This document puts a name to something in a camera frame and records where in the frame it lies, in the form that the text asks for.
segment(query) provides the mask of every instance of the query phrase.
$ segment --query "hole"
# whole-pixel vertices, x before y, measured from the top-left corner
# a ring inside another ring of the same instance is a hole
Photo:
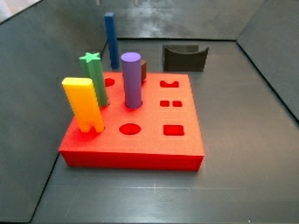
[[[169,102],[168,101],[160,101],[160,106],[161,107],[169,107]]]
[[[114,83],[116,83],[116,82],[114,82],[113,79],[109,79],[109,78],[105,79],[105,87],[110,87],[110,86],[113,86]]]
[[[173,105],[174,107],[181,107],[181,106],[182,106],[182,102],[181,102],[181,101],[173,101],[173,102],[172,102],[172,105]]]
[[[160,87],[161,88],[177,88],[178,87],[178,81],[174,80],[172,83],[166,83],[164,80],[160,81]]]
[[[182,136],[182,126],[181,125],[164,125],[162,126],[162,134],[165,136]]]
[[[120,126],[118,131],[124,134],[124,135],[134,135],[140,132],[141,128],[138,125],[133,124],[133,123],[126,123],[124,125]]]

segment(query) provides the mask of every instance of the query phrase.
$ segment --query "star shape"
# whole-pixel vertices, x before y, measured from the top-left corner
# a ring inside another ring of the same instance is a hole
[[[96,53],[85,53],[85,56],[80,57],[81,60],[85,60],[86,63],[89,63],[92,60],[100,60],[98,58],[98,52]]]

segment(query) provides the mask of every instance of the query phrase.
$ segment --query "square hole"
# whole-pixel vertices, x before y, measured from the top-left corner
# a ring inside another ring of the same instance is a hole
[[[162,126],[162,134],[165,136],[184,136],[182,126],[165,124]]]
[[[181,101],[172,101],[172,105],[174,107],[181,107],[182,106],[182,102]]]
[[[160,101],[160,106],[161,107],[169,107],[169,102],[168,101]]]

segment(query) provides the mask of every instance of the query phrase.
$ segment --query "toy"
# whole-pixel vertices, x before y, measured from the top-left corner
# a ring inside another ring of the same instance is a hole
[[[81,133],[71,120],[59,144],[67,166],[197,171],[204,149],[188,75],[148,73],[142,106],[133,110],[125,106],[122,74],[104,76],[110,100],[101,109],[105,131]]]
[[[117,33],[114,27],[114,13],[106,12],[105,14],[105,26],[106,26],[106,42],[109,51],[110,68],[118,68],[118,56],[117,56]]]
[[[126,52],[121,55],[124,73],[125,106],[137,109],[141,102],[141,56],[136,52]]]
[[[98,107],[108,105],[108,94],[102,77],[102,68],[98,53],[85,53],[85,56],[78,58],[80,67],[85,78],[90,78],[97,96]]]
[[[162,70],[202,72],[209,48],[198,51],[197,45],[164,45]]]
[[[96,132],[101,132],[104,123],[92,79],[67,77],[62,80],[61,85],[67,96],[80,131],[89,132],[90,126],[94,126]]]

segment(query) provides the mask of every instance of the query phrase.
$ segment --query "red block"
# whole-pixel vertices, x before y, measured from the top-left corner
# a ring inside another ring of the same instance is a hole
[[[81,133],[71,119],[59,144],[67,166],[197,171],[204,149],[188,75],[148,73],[137,109],[125,107],[122,74],[104,75],[105,130]]]

